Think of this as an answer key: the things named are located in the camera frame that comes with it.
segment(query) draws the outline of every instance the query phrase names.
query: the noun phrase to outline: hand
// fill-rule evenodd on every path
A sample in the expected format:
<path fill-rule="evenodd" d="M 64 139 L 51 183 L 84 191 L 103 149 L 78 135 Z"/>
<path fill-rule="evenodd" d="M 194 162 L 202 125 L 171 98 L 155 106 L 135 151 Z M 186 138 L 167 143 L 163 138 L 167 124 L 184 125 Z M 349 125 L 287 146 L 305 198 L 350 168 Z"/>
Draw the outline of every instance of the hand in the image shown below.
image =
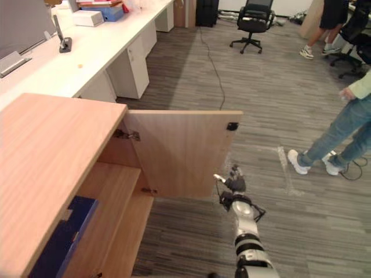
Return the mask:
<path fill-rule="evenodd" d="M 348 101 L 351 101 L 351 100 L 354 100 L 355 99 L 355 95 L 354 93 L 351 91 L 351 89 L 349 89 L 348 87 L 344 88 L 341 92 L 340 92 L 340 97 L 341 98 L 345 98 L 346 100 Z"/>

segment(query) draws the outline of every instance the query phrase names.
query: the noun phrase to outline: tape mark on floor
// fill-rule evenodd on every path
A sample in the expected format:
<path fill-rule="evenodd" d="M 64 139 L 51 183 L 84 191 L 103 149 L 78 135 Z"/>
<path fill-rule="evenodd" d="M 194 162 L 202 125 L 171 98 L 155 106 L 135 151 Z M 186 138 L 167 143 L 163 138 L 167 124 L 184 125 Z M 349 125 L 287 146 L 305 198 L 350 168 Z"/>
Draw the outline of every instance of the tape mark on floor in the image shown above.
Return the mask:
<path fill-rule="evenodd" d="M 282 166 L 283 173 L 285 175 L 286 180 L 286 189 L 285 193 L 289 196 L 303 196 L 304 192 L 300 190 L 296 190 L 294 185 L 292 184 L 291 174 L 288 170 L 288 159 L 286 158 L 285 150 L 282 146 L 277 147 L 277 153 L 279 157 L 279 161 Z"/>

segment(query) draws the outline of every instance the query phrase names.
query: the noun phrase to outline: office chair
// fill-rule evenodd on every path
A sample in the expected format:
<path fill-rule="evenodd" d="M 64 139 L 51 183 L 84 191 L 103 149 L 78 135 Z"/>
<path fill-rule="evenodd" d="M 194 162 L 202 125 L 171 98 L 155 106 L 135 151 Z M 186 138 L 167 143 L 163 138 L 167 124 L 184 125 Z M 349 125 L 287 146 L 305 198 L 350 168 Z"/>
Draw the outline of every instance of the office chair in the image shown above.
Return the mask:
<path fill-rule="evenodd" d="M 365 64 L 371 65 L 371 38 L 369 36 L 368 36 L 367 43 L 357 45 L 357 54 L 362 59 L 362 61 L 365 62 Z M 357 76 L 360 78 L 363 77 L 365 73 L 362 72 L 362 64 L 355 65 L 351 71 L 347 71 L 347 72 L 340 74 L 339 78 L 342 79 L 346 75 Z"/>
<path fill-rule="evenodd" d="M 244 43 L 244 47 L 240 53 L 243 54 L 247 45 L 252 44 L 259 48 L 259 54 L 261 54 L 262 47 L 260 41 L 252 39 L 254 33 L 264 33 L 271 28 L 275 13 L 271 10 L 273 0 L 248 0 L 244 7 L 241 7 L 238 15 L 237 26 L 239 30 L 249 33 L 248 38 L 242 38 L 238 41 L 232 41 L 230 47 L 233 47 L 233 43 L 240 42 Z"/>
<path fill-rule="evenodd" d="M 331 67 L 335 66 L 338 61 L 347 61 L 353 66 L 353 69 L 362 64 L 361 61 L 350 56 L 350 54 L 355 47 L 367 43 L 367 38 L 369 39 L 368 36 L 362 34 L 362 31 L 366 28 L 369 21 L 370 6 L 370 0 L 358 0 L 356 2 L 352 17 L 340 31 L 340 35 L 344 40 L 350 43 L 352 47 L 347 53 L 335 54 L 338 58 L 330 63 Z"/>

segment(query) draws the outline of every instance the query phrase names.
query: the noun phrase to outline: wooden shelf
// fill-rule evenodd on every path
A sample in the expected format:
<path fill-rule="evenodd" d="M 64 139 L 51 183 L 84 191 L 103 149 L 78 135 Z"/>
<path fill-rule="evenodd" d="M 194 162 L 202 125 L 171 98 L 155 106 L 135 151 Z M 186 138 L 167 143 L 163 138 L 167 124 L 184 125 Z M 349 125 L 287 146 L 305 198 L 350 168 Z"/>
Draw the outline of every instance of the wooden shelf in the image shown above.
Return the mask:
<path fill-rule="evenodd" d="M 104 277 L 130 277 L 154 198 L 135 191 L 103 266 Z"/>
<path fill-rule="evenodd" d="M 94 165 L 77 195 L 97 199 L 98 206 L 63 277 L 90 278 L 101 272 L 122 216 L 132 206 L 139 175 L 137 168 L 100 162 Z"/>

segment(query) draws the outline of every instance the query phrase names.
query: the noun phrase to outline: blue box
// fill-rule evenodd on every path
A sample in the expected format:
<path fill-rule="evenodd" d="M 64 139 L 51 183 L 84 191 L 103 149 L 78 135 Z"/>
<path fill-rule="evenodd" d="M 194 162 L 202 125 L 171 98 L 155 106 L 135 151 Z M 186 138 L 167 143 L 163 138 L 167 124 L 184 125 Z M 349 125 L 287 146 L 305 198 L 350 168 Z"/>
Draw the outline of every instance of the blue box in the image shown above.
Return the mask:
<path fill-rule="evenodd" d="M 102 12 L 104 21 L 117 21 L 123 17 L 123 9 L 120 5 L 119 7 L 107 7 L 107 8 L 85 8 L 82 7 L 82 10 L 95 10 Z"/>
<path fill-rule="evenodd" d="M 59 221 L 32 269 L 29 278 L 61 278 L 84 233 L 98 201 L 75 196 L 69 216 Z"/>

